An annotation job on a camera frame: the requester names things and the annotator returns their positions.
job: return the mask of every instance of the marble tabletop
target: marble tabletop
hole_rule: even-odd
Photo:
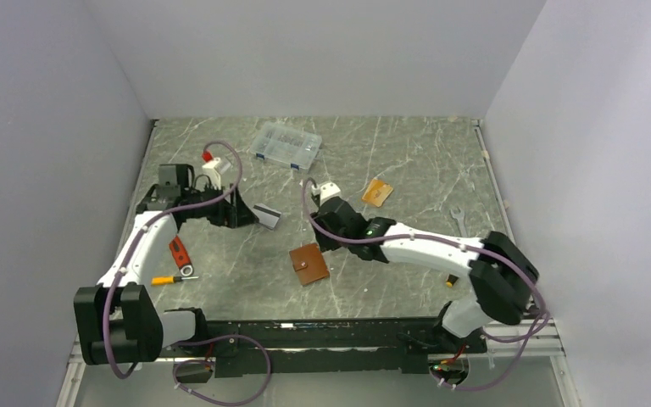
[[[308,174],[256,160],[248,153],[254,135],[274,121],[323,137]],[[372,318],[436,315],[467,289],[448,288],[442,272],[414,265],[366,262],[346,249],[324,253],[330,278],[301,287],[288,252],[314,243],[300,206],[299,182],[312,176],[334,181],[366,219],[393,218],[417,229],[459,236],[451,208],[465,211],[471,237],[504,231],[492,180],[468,118],[440,117],[225,117],[158,120],[136,185],[142,197],[163,163],[188,163],[197,171],[209,140],[225,140],[241,155],[242,197],[283,213],[274,231],[238,229],[189,220],[179,235],[191,256],[195,281],[152,287],[158,310],[201,307],[210,320]],[[226,156],[224,148],[214,154]],[[234,170],[226,173],[232,180]],[[361,202],[378,177],[394,188],[381,208]],[[178,270],[164,248],[159,275]]]

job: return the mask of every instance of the brown leather wallet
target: brown leather wallet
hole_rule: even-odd
[[[323,254],[320,253],[320,249],[315,243],[291,250],[290,255],[293,269],[296,271],[302,286],[331,275],[328,272],[326,260],[323,259]]]

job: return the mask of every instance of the wrench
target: wrench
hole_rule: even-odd
[[[460,237],[468,237],[468,231],[465,230],[465,212],[458,207],[458,210],[450,209],[450,216],[458,221],[458,229],[460,229]]]

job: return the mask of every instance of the screwdriver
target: screwdriver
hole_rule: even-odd
[[[192,280],[194,278],[198,278],[198,276],[192,276],[192,277],[181,277],[181,276],[154,277],[151,280],[151,285],[152,286],[164,286],[166,284],[173,284],[173,283],[176,283],[176,282],[182,282],[183,280]]]

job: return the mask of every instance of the red tool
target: red tool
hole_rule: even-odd
[[[188,277],[193,274],[193,263],[191,263],[191,258],[188,257],[186,246],[183,245],[178,235],[175,235],[174,239],[170,242],[169,248],[171,255],[173,255],[173,260],[175,260],[175,266],[178,267],[181,275]]]

